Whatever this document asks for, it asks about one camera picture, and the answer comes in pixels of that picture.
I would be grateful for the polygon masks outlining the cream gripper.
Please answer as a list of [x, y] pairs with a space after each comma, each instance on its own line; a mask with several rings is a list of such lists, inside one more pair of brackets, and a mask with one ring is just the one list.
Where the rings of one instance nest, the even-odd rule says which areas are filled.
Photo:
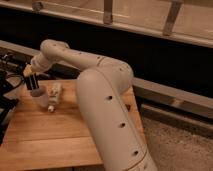
[[33, 68], [31, 64], [27, 64], [25, 69], [23, 70], [23, 76], [25, 77], [25, 83], [28, 90], [32, 90], [32, 83], [33, 89], [39, 88], [37, 75], [35, 73], [37, 73], [37, 70]]

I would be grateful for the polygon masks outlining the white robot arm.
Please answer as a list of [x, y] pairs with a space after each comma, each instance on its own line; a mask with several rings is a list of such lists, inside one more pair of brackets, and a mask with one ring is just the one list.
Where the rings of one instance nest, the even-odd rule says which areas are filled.
[[79, 110], [106, 171], [158, 171], [122, 94], [132, 86], [131, 66], [121, 60], [73, 50], [62, 41], [46, 39], [26, 67], [26, 76], [65, 61], [80, 70], [76, 80]]

